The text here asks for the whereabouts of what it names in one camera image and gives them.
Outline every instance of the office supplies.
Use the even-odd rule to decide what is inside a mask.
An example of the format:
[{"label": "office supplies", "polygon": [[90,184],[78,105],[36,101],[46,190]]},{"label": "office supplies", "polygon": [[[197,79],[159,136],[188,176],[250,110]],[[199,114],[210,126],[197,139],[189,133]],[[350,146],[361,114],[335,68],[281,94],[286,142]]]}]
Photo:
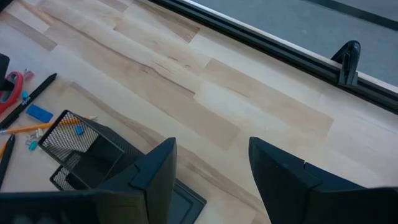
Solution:
[{"label": "office supplies", "polygon": [[[90,119],[90,120],[94,120],[94,119],[97,118],[97,116],[88,116],[88,117],[85,117],[85,118],[86,119]],[[79,119],[73,118],[73,119],[70,119],[70,120],[62,121],[61,124],[78,124],[79,122],[80,122]],[[3,130],[0,130],[0,134],[1,135],[4,135],[4,134],[15,134],[15,133],[21,133],[21,132],[34,131],[34,130],[37,130],[39,128],[45,129],[45,128],[51,127],[51,125],[53,125],[53,123],[54,122],[45,123],[45,124],[36,124],[36,125],[26,126],[26,127],[21,127],[21,128],[3,129]]]},{"label": "office supplies", "polygon": [[57,74],[54,73],[50,75],[42,84],[39,85],[26,100],[24,100],[20,105],[15,108],[3,121],[0,122],[0,129],[8,128],[16,119],[18,119],[19,114],[23,112],[23,110],[34,101],[57,77]]},{"label": "office supplies", "polygon": [[53,116],[52,113],[34,104],[28,107],[26,113],[43,123],[48,123]]},{"label": "office supplies", "polygon": [[0,114],[17,101],[24,84],[24,76],[19,72],[11,72],[5,79],[11,82],[14,87],[10,91],[0,91]]}]

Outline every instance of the red tape dispenser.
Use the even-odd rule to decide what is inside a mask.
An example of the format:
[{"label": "red tape dispenser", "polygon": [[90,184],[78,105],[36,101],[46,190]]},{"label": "red tape dispenser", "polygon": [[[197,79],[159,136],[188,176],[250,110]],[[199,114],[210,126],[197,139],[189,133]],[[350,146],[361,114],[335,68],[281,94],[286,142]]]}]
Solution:
[{"label": "red tape dispenser", "polygon": [[19,72],[11,72],[3,80],[3,90],[0,91],[0,114],[13,105],[21,95],[24,76]]}]

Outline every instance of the wire mesh pencil holder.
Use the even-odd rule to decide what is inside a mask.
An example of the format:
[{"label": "wire mesh pencil holder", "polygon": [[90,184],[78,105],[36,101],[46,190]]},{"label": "wire mesh pencil holder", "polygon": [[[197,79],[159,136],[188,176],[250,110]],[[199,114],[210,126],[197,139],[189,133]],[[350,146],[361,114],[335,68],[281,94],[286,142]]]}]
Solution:
[{"label": "wire mesh pencil holder", "polygon": [[112,129],[68,110],[39,146],[61,165],[50,178],[60,190],[94,189],[143,156]]}]

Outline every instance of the black mesh organizer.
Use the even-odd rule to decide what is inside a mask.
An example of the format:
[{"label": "black mesh organizer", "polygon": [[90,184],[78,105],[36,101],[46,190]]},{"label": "black mesh organizer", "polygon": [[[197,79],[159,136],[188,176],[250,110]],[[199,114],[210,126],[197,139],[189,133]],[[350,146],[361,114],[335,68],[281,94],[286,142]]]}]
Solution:
[{"label": "black mesh organizer", "polygon": [[[95,189],[145,156],[112,129],[67,110],[39,146],[60,163],[50,181],[66,191]],[[193,223],[205,204],[205,199],[176,180],[169,223]]]}]

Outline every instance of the wood grain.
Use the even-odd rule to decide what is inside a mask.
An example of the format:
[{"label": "wood grain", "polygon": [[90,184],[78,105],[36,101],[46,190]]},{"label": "wood grain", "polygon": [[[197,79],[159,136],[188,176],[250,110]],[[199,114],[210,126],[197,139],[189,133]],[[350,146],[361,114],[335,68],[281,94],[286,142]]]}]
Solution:
[{"label": "wood grain", "polygon": [[[398,185],[398,116],[148,1],[15,0],[0,43],[8,72],[35,73],[25,90],[58,73],[35,100],[53,119],[96,115],[144,153],[176,137],[177,177],[208,201],[197,223],[270,223],[251,136],[365,187]],[[55,190],[58,164],[28,134],[2,191]]]}]

